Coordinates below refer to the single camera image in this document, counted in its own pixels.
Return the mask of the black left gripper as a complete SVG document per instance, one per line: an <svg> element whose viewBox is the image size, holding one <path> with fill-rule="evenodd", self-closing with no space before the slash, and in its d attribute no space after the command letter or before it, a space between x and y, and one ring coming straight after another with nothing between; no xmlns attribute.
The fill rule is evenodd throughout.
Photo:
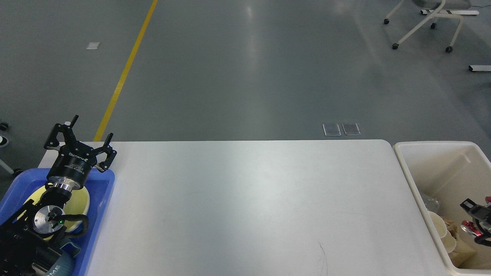
<svg viewBox="0 0 491 276"><path fill-rule="evenodd" d="M81 190L93 168L101 173L107 171L114 161L117 152L110 142L114 136L109 133L101 147L79 146L72 128L79 116L75 115L68 124L56 123L44 142L44 149L56 150L58 156L47 175L47 185L67 191ZM58 135L63 136L64 145L60 146ZM97 156L105 154L106 158L98 163Z"/></svg>

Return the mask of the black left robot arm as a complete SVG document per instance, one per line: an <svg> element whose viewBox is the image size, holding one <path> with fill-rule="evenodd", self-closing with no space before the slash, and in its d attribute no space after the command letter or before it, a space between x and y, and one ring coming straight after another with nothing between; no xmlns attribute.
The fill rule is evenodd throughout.
<svg viewBox="0 0 491 276"><path fill-rule="evenodd" d="M84 276L114 189L113 133L102 146L79 141L72 121L57 123L44 149L50 169L17 175L1 200L2 276Z"/></svg>

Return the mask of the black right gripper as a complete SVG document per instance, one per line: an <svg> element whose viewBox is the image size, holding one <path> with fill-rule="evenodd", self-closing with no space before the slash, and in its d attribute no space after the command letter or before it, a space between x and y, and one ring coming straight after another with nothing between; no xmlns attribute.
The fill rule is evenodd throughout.
<svg viewBox="0 0 491 276"><path fill-rule="evenodd" d="M475 215L475 222L479 225L480 230L483 235L474 238L474 242L491 247L491 210L490 206L482 206L471 199L465 199L461 204L461 208L465 210L468 215Z"/></svg>

